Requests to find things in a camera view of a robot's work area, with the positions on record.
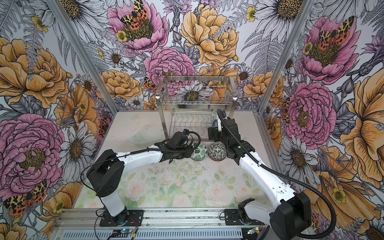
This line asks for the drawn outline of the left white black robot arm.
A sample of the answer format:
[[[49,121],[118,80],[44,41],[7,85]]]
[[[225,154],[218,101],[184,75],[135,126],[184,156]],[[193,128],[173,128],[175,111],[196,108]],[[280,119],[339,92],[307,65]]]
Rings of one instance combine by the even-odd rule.
[[[115,226],[123,226],[129,221],[129,211],[118,191],[122,176],[146,165],[190,158],[200,143],[198,133],[183,130],[170,139],[141,150],[116,153],[109,149],[89,167],[86,179],[104,205],[111,222]]]

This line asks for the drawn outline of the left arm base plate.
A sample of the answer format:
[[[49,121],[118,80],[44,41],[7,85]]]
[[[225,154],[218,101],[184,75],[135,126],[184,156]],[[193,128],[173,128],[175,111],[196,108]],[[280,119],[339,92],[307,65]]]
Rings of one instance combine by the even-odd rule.
[[[100,227],[140,227],[142,225],[144,210],[124,210],[116,217],[112,217],[105,210],[102,213]]]

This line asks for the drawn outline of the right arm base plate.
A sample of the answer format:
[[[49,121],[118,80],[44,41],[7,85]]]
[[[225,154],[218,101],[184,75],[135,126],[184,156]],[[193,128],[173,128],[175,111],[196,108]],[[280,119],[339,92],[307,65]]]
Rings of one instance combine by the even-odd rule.
[[[224,209],[224,221],[226,226],[256,226],[262,225],[262,222],[250,220],[239,213],[238,209]]]

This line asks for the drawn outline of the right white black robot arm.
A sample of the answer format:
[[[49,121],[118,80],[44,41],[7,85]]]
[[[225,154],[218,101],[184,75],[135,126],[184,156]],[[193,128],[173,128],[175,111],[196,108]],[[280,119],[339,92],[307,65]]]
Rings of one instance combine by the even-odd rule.
[[[281,240],[299,236],[311,225],[310,200],[285,184],[273,170],[267,167],[252,145],[241,139],[234,119],[217,110],[217,126],[210,127],[209,139],[221,142],[227,157],[236,162],[259,185],[271,205],[248,198],[238,205],[238,215],[243,224],[252,221],[270,226]]]

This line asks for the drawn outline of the blue floral bowl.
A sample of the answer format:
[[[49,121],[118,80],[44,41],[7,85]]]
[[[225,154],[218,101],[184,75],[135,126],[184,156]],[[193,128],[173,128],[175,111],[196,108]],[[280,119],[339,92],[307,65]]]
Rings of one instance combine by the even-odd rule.
[[[212,123],[212,127],[213,127],[213,128],[218,127],[218,119],[215,119],[215,120],[213,121],[213,123]]]

